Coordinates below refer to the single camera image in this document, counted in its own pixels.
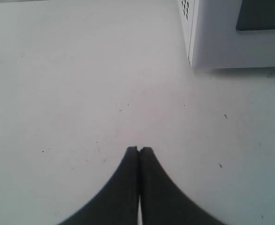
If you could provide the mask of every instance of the white surface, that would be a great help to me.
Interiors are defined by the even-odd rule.
[[[130,145],[222,221],[275,224],[275,70],[192,71],[172,0],[0,4],[0,225],[64,220]]]
[[[275,30],[236,31],[242,0],[189,1],[193,24],[183,29],[193,68],[275,67]]]

